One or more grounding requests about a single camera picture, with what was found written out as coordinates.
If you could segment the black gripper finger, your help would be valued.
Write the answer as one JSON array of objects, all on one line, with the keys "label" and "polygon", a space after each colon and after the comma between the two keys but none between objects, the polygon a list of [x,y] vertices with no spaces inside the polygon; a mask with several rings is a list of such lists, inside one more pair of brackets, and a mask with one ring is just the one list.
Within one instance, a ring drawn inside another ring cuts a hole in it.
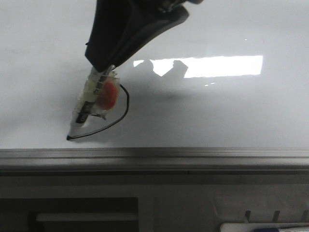
[{"label": "black gripper finger", "polygon": [[98,0],[85,57],[102,72],[118,67],[161,33],[183,23],[182,0]]}]

